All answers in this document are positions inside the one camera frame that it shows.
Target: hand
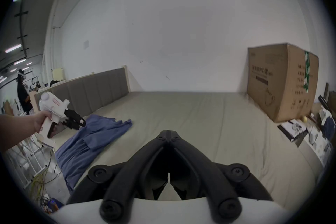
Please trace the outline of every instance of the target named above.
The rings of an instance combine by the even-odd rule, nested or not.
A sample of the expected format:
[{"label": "hand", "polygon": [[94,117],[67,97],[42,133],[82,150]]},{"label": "hand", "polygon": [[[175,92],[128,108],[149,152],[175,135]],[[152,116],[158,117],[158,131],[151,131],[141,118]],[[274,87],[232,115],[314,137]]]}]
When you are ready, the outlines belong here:
[{"label": "hand", "polygon": [[[35,132],[38,133],[41,129],[41,126],[45,120],[46,117],[48,117],[51,121],[53,120],[51,117],[51,113],[49,111],[40,111],[37,114],[33,115],[34,117],[34,129]],[[56,126],[54,126],[54,129],[50,135],[50,137],[53,137],[56,134]]]}]

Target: ceiling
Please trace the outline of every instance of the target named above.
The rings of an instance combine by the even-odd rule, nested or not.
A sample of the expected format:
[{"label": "ceiling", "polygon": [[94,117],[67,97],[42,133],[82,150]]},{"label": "ceiling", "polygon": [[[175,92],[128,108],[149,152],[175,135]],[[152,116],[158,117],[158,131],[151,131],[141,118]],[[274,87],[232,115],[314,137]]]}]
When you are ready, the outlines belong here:
[{"label": "ceiling", "polygon": [[[52,4],[53,0],[11,2],[0,28],[1,75],[8,75],[8,72],[14,68],[12,67],[13,63],[22,58],[27,58],[28,62],[33,61],[34,64],[42,62],[46,28]],[[28,12],[28,14],[21,15],[22,34],[27,35],[23,37],[23,42],[20,38],[20,16],[15,17],[20,12],[20,5],[22,5],[23,12]],[[5,53],[7,48],[17,44],[24,44],[26,54],[22,47]],[[15,66],[15,68],[22,68],[26,62]]]}]

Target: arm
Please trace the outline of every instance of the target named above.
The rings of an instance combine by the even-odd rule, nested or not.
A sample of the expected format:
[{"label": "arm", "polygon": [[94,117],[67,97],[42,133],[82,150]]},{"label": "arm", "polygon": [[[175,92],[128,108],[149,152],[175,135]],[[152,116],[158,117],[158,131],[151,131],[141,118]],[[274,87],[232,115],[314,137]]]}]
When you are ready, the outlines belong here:
[{"label": "arm", "polygon": [[51,113],[40,111],[23,117],[0,115],[0,151],[6,151],[35,132],[38,133],[46,117],[51,119]]}]

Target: green tape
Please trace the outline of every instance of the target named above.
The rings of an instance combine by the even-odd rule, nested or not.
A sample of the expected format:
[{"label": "green tape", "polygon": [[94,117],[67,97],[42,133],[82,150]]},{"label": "green tape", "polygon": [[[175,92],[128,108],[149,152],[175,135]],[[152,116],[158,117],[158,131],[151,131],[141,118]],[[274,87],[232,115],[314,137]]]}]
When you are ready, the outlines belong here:
[{"label": "green tape", "polygon": [[308,86],[309,86],[309,72],[310,72],[310,63],[309,63],[309,52],[304,51],[304,58],[306,60],[306,72],[304,74],[304,85],[303,88],[308,93]]}]

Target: blue fabric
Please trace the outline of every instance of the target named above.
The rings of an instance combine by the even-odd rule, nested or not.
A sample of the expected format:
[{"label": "blue fabric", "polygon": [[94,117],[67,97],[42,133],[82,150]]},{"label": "blue fabric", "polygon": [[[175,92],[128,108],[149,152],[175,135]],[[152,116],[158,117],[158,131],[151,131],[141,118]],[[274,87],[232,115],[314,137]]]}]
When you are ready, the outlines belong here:
[{"label": "blue fabric", "polygon": [[66,141],[55,157],[70,193],[77,181],[95,157],[132,126],[132,121],[116,121],[115,118],[90,115],[86,126]]}]

